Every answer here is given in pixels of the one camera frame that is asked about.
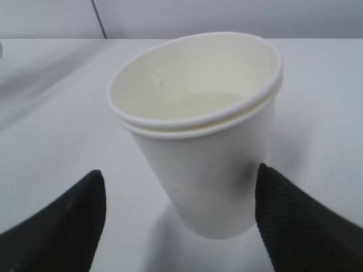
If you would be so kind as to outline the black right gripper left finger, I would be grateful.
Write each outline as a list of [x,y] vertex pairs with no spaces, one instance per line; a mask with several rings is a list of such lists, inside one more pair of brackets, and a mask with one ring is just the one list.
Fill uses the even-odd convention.
[[93,170],[1,234],[1,271],[90,271],[106,212],[104,178]]

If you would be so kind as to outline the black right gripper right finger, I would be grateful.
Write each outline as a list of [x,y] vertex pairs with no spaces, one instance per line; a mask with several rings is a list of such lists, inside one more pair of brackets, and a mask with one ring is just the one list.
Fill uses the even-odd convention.
[[362,271],[362,227],[262,163],[255,219],[275,271]]

